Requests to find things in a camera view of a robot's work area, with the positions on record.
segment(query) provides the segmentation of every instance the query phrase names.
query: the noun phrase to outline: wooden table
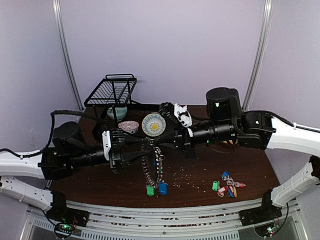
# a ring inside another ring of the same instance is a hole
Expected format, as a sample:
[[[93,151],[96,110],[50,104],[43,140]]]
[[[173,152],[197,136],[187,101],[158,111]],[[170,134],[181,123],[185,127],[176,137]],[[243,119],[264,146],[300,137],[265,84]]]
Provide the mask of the wooden table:
[[[203,106],[189,108],[192,114],[205,116]],[[94,143],[91,130],[94,122],[80,121],[87,143]],[[264,151],[229,145],[199,146],[195,159],[185,159],[174,149],[163,148],[163,177],[168,183],[168,194],[154,196],[146,192],[146,180],[141,162],[137,160],[120,174],[109,166],[87,167],[71,177],[54,180],[51,189],[66,195],[67,200],[105,206],[133,208],[176,208],[234,203],[261,198],[267,190],[279,185],[278,179]],[[237,198],[219,197],[212,191],[213,181],[220,180],[228,170],[236,182],[247,186],[237,189]]]

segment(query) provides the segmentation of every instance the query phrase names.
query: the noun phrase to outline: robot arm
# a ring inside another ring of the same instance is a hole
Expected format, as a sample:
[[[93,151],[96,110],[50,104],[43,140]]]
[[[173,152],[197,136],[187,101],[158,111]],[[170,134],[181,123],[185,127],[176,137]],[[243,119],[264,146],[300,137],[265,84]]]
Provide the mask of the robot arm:
[[[13,176],[56,180],[69,177],[73,171],[83,167],[107,164],[113,172],[119,173],[122,167],[149,153],[123,153],[123,146],[143,143],[145,139],[128,135],[121,129],[104,131],[101,139],[102,144],[87,145],[78,124],[66,122],[54,129],[52,142],[55,147],[49,147],[41,154],[34,154],[39,153],[38,150],[20,152],[17,156],[0,152],[0,193],[46,211],[50,219],[70,225],[76,219],[78,226],[85,227],[89,213],[67,207],[63,193],[36,188]]]
[[[156,144],[172,143],[186,158],[193,158],[195,146],[217,141],[237,141],[239,146],[256,149],[286,149],[311,154],[309,162],[282,185],[266,192],[261,207],[240,212],[242,225],[251,225],[281,216],[281,207],[320,183],[320,130],[291,123],[268,111],[242,112],[235,89],[215,88],[207,92],[207,113],[210,119],[188,127],[177,126],[174,132],[154,140]],[[170,103],[160,107],[162,115],[170,117]]]
[[[242,112],[236,89],[214,88],[207,92],[206,99],[209,118],[196,123],[187,106],[161,104],[159,112],[175,128],[155,138],[153,143],[170,144],[186,158],[195,157],[195,146],[218,141],[237,141],[243,147],[288,149],[313,155],[290,180],[266,192],[261,207],[241,211],[242,225],[272,220],[274,214],[280,217],[281,207],[289,200],[320,183],[320,130],[293,124],[267,111]],[[125,145],[144,143],[148,139],[126,134],[121,129],[104,131],[101,140],[102,144],[87,145],[77,123],[67,122],[54,129],[54,147],[40,155],[18,157],[0,152],[0,192],[47,211],[51,219],[73,221],[76,218],[78,226],[86,226],[89,213],[68,208],[62,193],[37,189],[11,176],[55,180],[69,177],[79,168],[105,164],[119,173],[126,165],[150,153],[123,153]]]

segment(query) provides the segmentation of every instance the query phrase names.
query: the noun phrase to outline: purple wall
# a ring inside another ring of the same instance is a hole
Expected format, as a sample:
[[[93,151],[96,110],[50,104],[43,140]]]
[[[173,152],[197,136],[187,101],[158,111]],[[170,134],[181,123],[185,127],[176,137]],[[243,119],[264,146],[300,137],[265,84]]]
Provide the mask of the purple wall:
[[[214,87],[244,100],[264,1],[69,0],[61,2],[74,77],[85,100],[113,73],[140,80],[142,103],[205,104]]]
[[[0,148],[41,149],[49,137],[50,112],[77,109],[52,1],[0,1],[0,56]],[[56,124],[67,119],[59,117]],[[26,209],[0,194],[0,239],[18,239]]]
[[[270,110],[292,122],[320,127],[320,4],[275,1],[267,50],[250,110]],[[268,150],[281,183],[306,164],[307,154]],[[298,197],[312,239],[320,235],[320,189]]]

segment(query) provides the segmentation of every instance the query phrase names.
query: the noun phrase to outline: green key tag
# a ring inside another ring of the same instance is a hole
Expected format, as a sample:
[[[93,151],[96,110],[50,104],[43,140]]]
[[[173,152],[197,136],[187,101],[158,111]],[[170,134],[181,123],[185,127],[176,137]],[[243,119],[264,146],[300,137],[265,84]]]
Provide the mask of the green key tag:
[[[155,189],[152,186],[146,186],[146,194],[148,196],[153,196],[155,195]]]
[[[219,188],[219,181],[214,181],[212,184],[212,190],[218,191],[218,188]]]

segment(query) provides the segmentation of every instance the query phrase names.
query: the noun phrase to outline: yellow key tag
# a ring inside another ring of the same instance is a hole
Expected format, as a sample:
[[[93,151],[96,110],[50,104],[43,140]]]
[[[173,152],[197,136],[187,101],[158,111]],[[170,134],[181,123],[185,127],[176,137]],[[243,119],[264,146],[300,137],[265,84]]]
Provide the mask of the yellow key tag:
[[[233,186],[233,191],[234,191],[234,197],[236,198],[237,197],[237,189],[235,186]]]

